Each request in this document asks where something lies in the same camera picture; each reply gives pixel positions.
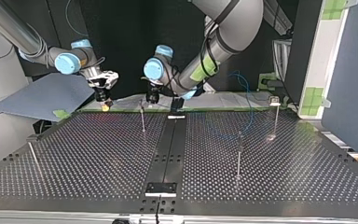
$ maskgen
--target wire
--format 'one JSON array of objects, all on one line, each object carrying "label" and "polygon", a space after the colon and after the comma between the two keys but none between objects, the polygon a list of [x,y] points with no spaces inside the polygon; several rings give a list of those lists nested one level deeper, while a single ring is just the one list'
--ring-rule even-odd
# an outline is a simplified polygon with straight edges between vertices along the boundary
[{"label": "wire", "polygon": [[50,57],[50,53],[49,53],[49,50],[48,50],[48,44],[46,43],[45,39],[43,39],[43,37],[36,31],[36,29],[27,23],[27,25],[34,31],[34,33],[37,35],[38,39],[39,39],[39,43],[40,43],[40,48],[38,50],[37,53],[34,53],[34,54],[28,54],[28,53],[25,53],[25,52],[22,52],[27,58],[38,58],[38,57],[41,57],[42,55],[45,57],[45,64],[46,64],[46,68],[48,69],[49,68],[49,61],[48,61],[48,58],[51,58]]},{"label": "wire", "polygon": [[[209,38],[212,34],[212,30],[214,29],[214,27],[217,25],[216,22],[213,23],[213,25],[211,26],[211,28],[209,29],[207,35],[204,38],[204,41],[202,43],[201,46],[201,52],[200,52],[200,63],[201,63],[201,67],[203,72],[205,73],[205,75],[207,77],[212,77],[214,74],[216,74],[218,72],[219,66],[217,65],[216,60],[214,59],[214,56],[212,54],[212,50],[211,50],[211,45],[210,45],[210,41],[211,39]],[[205,68],[205,64],[204,64],[204,51],[205,51],[205,46],[208,52],[209,57],[211,58],[213,65],[214,65],[214,74],[209,74],[208,71]]]},{"label": "wire", "polygon": [[10,53],[11,51],[14,49],[13,45],[11,46],[10,50],[8,51],[8,53],[6,53],[5,55],[2,55],[0,56],[0,59],[3,59],[3,58],[6,58]]},{"label": "wire", "polygon": [[[251,105],[251,102],[250,102],[250,100],[249,100],[249,97],[248,97],[248,95],[249,95],[249,93],[250,93],[249,82],[246,80],[245,77],[243,77],[243,76],[241,76],[241,75],[239,75],[239,74],[232,73],[232,74],[230,74],[230,75],[228,75],[228,76],[229,76],[229,77],[237,77],[237,79],[238,79],[239,82],[240,82],[240,79],[242,79],[243,81],[245,81],[245,85],[243,85],[243,83],[241,83],[241,82],[240,82],[240,85],[241,85],[242,87],[244,87],[245,90],[246,90],[246,101],[247,101],[247,103],[248,103],[248,105],[249,105],[249,108],[250,108],[250,116],[251,116],[251,117],[250,117],[250,119],[249,119],[248,124],[244,127],[244,129],[242,129],[242,130],[240,130],[240,131],[241,131],[241,133],[246,133],[246,132],[249,131],[250,127],[252,126],[253,121],[254,121],[254,116],[255,116],[254,109],[253,109],[253,107],[252,107],[252,105]],[[220,135],[220,136],[222,136],[223,138],[227,138],[227,139],[229,139],[229,140],[230,140],[230,139],[236,139],[236,138],[238,138],[238,136],[237,136],[236,134],[220,133],[220,131],[217,130],[214,126],[211,127],[211,130],[212,130],[214,133],[216,133],[217,135]]]},{"label": "wire", "polygon": [[45,121],[42,120],[42,121],[40,122],[39,134],[41,134],[41,133],[43,132],[43,127],[44,127],[44,125],[45,125]]},{"label": "wire", "polygon": [[[276,26],[276,24],[277,24],[279,9],[280,9],[279,4],[277,4],[277,9],[275,10],[275,16],[274,16],[274,22],[273,22],[273,29],[274,29],[274,30],[275,30],[275,26]],[[278,59],[277,59],[277,57],[276,57],[276,55],[275,55],[275,49],[272,50],[272,58],[274,59],[274,62],[275,62],[275,63],[277,64],[277,66],[278,66]],[[293,105],[295,106],[296,110],[298,111],[298,106],[296,105],[295,101],[293,100],[292,96],[290,95],[289,91],[287,90],[286,84],[284,84],[284,80],[283,80],[283,77],[282,77],[281,72],[280,72],[280,70],[279,70],[279,67],[277,67],[277,74],[278,74],[278,76],[279,76],[280,79],[281,79],[281,82],[282,82],[282,84],[283,84],[284,91],[286,91],[287,96],[289,97],[289,99],[292,100]]]},{"label": "wire", "polygon": [[[180,82],[180,79],[177,78],[176,79],[176,83],[178,84],[178,86],[185,90],[185,91],[199,91],[203,88],[203,85],[208,81],[208,79],[210,77],[213,77],[214,74],[218,73],[219,72],[219,65],[217,64],[217,61],[216,59],[214,58],[213,54],[212,54],[212,49],[211,49],[211,44],[210,44],[210,41],[211,41],[211,34],[212,34],[212,31],[214,29],[214,27],[217,25],[216,22],[213,23],[213,25],[211,26],[211,28],[208,30],[208,33],[207,35],[205,36],[204,40],[202,41],[202,45],[201,45],[201,50],[200,50],[200,64],[201,64],[201,67],[202,67],[202,70],[203,72],[205,73],[205,75],[207,76],[204,80],[202,80],[202,84],[197,87],[196,89],[189,89],[189,88],[186,88],[182,85],[182,83]],[[208,71],[206,70],[206,67],[205,67],[205,64],[204,64],[204,51],[205,51],[205,47],[207,49],[207,52],[208,52],[208,55],[209,57],[211,58],[212,62],[213,62],[213,65],[214,65],[214,74],[209,74]],[[177,68],[177,66],[175,65],[172,65],[172,74],[173,74],[173,69],[174,68]],[[175,78],[175,76],[178,74],[178,69],[175,70],[175,74],[172,75],[172,77],[170,78],[170,80],[168,81],[168,83],[166,85],[164,85],[164,87],[167,87],[168,85],[171,85],[171,82],[172,80]]]},{"label": "wire", "polygon": [[161,196],[159,196],[158,198],[158,204],[157,204],[157,209],[156,209],[156,214],[155,214],[155,217],[156,217],[156,224],[159,224],[159,219],[158,219],[158,210],[159,210],[159,202],[161,201]]},{"label": "wire", "polygon": [[[231,74],[236,74],[236,75],[239,75],[239,76],[241,76],[242,77],[242,75],[241,75],[241,72],[239,71],[239,70],[236,70],[236,71],[234,71],[233,73],[231,73]],[[242,82],[241,82],[241,80],[240,80],[240,78],[239,77],[237,77],[237,80],[238,80],[238,82],[240,83],[240,85],[242,86],[242,87],[244,87],[244,84],[242,84]],[[252,93],[252,92],[250,92],[250,94],[257,100],[257,101],[267,101],[268,99],[269,99],[269,97],[267,97],[267,99],[260,99],[260,98],[257,98],[257,97],[255,97],[255,94],[254,93]]]},{"label": "wire", "polygon": [[242,133],[246,133],[246,132],[249,130],[249,128],[251,127],[251,125],[252,125],[252,123],[253,123],[253,120],[254,120],[254,110],[253,110],[253,107],[252,107],[252,105],[251,105],[251,102],[249,101],[249,96],[248,96],[249,93],[250,93],[249,82],[246,80],[245,77],[243,77],[243,76],[241,76],[241,75],[238,75],[238,74],[230,74],[230,75],[228,75],[228,76],[229,76],[229,77],[237,77],[237,79],[238,79],[239,82],[240,82],[239,78],[241,78],[241,79],[244,80],[245,83],[246,83],[246,86],[245,86],[245,85],[243,85],[243,84],[240,82],[240,85],[246,89],[246,101],[248,102],[249,108],[250,108],[250,110],[251,110],[251,118],[250,118],[250,120],[249,120],[249,123],[248,123],[248,125],[245,127],[245,129],[242,131]]},{"label": "wire", "polygon": [[65,7],[65,18],[66,18],[66,22],[68,23],[69,27],[71,27],[71,29],[77,33],[78,35],[83,35],[83,36],[88,36],[86,34],[83,34],[83,33],[80,33],[78,32],[77,29],[75,29],[75,27],[72,25],[72,23],[69,21],[69,17],[68,17],[68,8],[69,8],[69,5],[71,4],[72,0],[68,0],[68,3],[66,4],[66,7]]}]

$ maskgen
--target robot end effector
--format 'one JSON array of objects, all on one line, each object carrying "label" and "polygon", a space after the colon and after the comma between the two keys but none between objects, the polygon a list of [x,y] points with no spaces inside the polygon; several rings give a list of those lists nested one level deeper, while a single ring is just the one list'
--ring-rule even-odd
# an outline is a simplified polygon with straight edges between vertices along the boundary
[{"label": "robot end effector", "polygon": [[88,39],[71,44],[72,49],[49,47],[43,37],[30,25],[22,21],[5,2],[0,0],[0,33],[19,48],[23,59],[55,66],[61,73],[70,75],[79,72],[95,90],[95,98],[104,111],[112,104],[110,89],[116,84],[118,74],[101,71],[104,58],[96,59]]},{"label": "robot end effector", "polygon": [[95,99],[101,104],[103,111],[109,110],[112,105],[110,90],[117,83],[118,73],[112,71],[101,71],[100,64],[104,57],[96,59],[93,48],[88,39],[78,40],[71,44],[71,50],[60,48],[46,49],[41,55],[48,57],[34,57],[20,50],[23,59],[35,63],[45,63],[55,66],[64,75],[80,73],[95,91]]}]

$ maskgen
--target grey panel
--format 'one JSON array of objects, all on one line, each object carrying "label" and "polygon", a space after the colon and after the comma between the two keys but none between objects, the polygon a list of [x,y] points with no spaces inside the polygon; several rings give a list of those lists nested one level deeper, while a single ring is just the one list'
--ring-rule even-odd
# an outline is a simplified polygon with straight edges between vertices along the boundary
[{"label": "grey panel", "polygon": [[54,110],[72,113],[92,94],[92,88],[81,76],[49,74],[1,101],[0,112],[60,121]]},{"label": "grey panel", "polygon": [[139,212],[165,114],[79,114],[0,162],[0,209]]},{"label": "grey panel", "polygon": [[295,33],[284,80],[290,96],[298,104],[310,63],[322,2],[323,0],[300,0],[298,4]]},{"label": "grey panel", "polygon": [[358,151],[358,5],[348,14],[327,98],[323,126]]}]

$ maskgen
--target green tape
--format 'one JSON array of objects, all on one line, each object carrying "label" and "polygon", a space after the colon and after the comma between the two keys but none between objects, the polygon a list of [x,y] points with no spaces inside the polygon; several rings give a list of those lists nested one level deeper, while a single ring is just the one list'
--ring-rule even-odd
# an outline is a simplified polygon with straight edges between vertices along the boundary
[{"label": "green tape", "polygon": [[55,115],[55,117],[57,117],[59,119],[67,119],[67,118],[71,117],[71,114],[69,114],[65,110],[54,110],[53,114]]},{"label": "green tape", "polygon": [[[214,63],[211,59],[211,57],[207,56],[206,58],[204,58],[203,60],[204,66],[205,66],[205,70],[208,72],[208,74],[210,75],[214,75]],[[194,70],[193,74],[191,74],[190,78],[193,79],[196,82],[201,82],[203,79],[205,79],[208,75],[204,73],[203,69],[202,69],[202,65],[200,64],[196,70]]]},{"label": "green tape", "polygon": [[316,116],[322,105],[324,88],[307,87],[301,107],[301,115]]},{"label": "green tape", "polygon": [[322,20],[331,21],[341,19],[347,0],[326,0]]},{"label": "green tape", "polygon": [[275,91],[275,87],[269,88],[267,85],[262,83],[263,79],[266,80],[276,80],[277,76],[275,73],[265,73],[258,75],[258,89],[261,91]]}]

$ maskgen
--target vertical metal pin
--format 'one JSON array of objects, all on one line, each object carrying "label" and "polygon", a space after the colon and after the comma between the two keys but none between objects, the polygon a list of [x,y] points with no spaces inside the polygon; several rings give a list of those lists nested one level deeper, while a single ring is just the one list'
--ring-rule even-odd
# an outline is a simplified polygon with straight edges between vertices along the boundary
[{"label": "vertical metal pin", "polygon": [[237,160],[237,180],[241,179],[241,153],[243,151],[243,144],[242,144],[242,132],[238,132],[238,160]]},{"label": "vertical metal pin", "polygon": [[141,117],[142,117],[142,132],[146,132],[144,110],[143,109],[141,109]]},{"label": "vertical metal pin", "polygon": [[238,162],[237,162],[237,180],[241,179],[241,152],[238,151]]},{"label": "vertical metal pin", "polygon": [[277,124],[278,124],[278,115],[279,115],[279,106],[277,106],[277,115],[275,116],[275,128],[274,128],[274,133],[277,129]]},{"label": "vertical metal pin", "polygon": [[139,106],[141,107],[141,119],[142,119],[142,132],[146,132],[145,128],[145,115],[144,115],[144,106],[142,104],[142,100],[139,101]]},{"label": "vertical metal pin", "polygon": [[32,156],[34,157],[34,163],[36,164],[37,170],[39,171],[40,176],[43,176],[42,169],[40,169],[39,160],[36,157],[36,154],[34,153],[34,147],[31,142],[28,142],[28,146],[31,149]]}]

